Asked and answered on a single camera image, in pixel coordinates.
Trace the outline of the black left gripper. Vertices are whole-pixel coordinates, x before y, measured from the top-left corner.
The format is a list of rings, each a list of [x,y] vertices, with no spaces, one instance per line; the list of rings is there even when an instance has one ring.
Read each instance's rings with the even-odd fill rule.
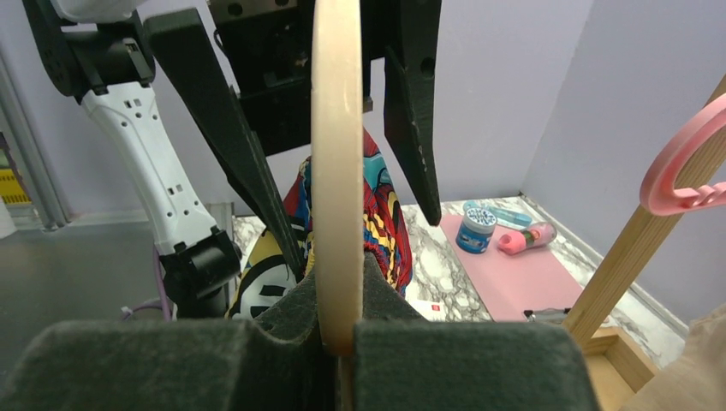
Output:
[[[384,135],[426,221],[437,226],[442,212],[433,117],[442,3],[359,2],[364,112],[374,108],[372,62],[384,58]],[[215,24],[213,39],[233,70],[237,97],[197,9],[144,22],[158,64],[229,185],[266,224],[294,274],[303,272],[303,259],[265,155],[310,143],[315,3],[206,1]]]

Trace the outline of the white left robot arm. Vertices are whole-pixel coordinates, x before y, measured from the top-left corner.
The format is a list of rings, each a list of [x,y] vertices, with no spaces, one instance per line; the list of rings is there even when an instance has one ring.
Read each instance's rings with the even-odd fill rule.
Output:
[[[136,1],[26,1],[46,73],[111,138],[152,222],[165,271],[162,303],[182,318],[220,318],[241,251],[194,192],[152,89],[162,68],[231,187],[301,271],[303,259],[267,157],[305,146],[311,131],[317,1],[210,1],[142,20]]]

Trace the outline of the cream plastic hanger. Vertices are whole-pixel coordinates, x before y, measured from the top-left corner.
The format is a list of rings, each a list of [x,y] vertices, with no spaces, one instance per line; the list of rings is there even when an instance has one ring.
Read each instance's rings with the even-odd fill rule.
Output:
[[[332,180],[334,199],[341,189],[352,189],[354,205],[360,205],[360,177],[355,170],[362,158],[362,56],[360,4],[357,1],[317,1],[312,35],[311,148],[318,183]],[[324,291],[323,265],[314,270],[321,337],[335,355],[354,352],[354,326],[362,317],[363,259],[352,296],[340,290]]]

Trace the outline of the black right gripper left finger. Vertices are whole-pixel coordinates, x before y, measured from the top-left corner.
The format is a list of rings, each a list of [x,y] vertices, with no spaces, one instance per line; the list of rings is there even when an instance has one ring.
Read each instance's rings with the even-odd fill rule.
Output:
[[[255,320],[65,321],[26,349],[4,410],[304,410],[330,396],[313,273]]]

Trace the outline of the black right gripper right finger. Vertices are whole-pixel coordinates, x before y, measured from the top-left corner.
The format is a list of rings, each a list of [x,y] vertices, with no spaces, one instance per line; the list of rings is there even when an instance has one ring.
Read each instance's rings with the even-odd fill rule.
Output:
[[[356,410],[598,410],[580,348],[558,325],[424,319],[364,259]]]

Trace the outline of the comic print shorts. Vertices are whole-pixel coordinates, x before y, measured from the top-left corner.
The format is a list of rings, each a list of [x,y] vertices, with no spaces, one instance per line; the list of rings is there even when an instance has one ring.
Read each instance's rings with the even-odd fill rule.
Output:
[[[368,131],[361,136],[362,158],[355,188],[343,188],[342,200],[334,199],[330,178],[318,183],[313,157],[300,166],[294,184],[283,200],[303,266],[295,271],[283,256],[281,245],[270,229],[254,242],[239,276],[227,319],[254,319],[292,291],[318,263],[323,265],[324,291],[340,290],[352,296],[355,263],[365,254],[373,258],[375,274],[398,295],[404,296],[414,275],[413,255],[402,207],[386,161]]]

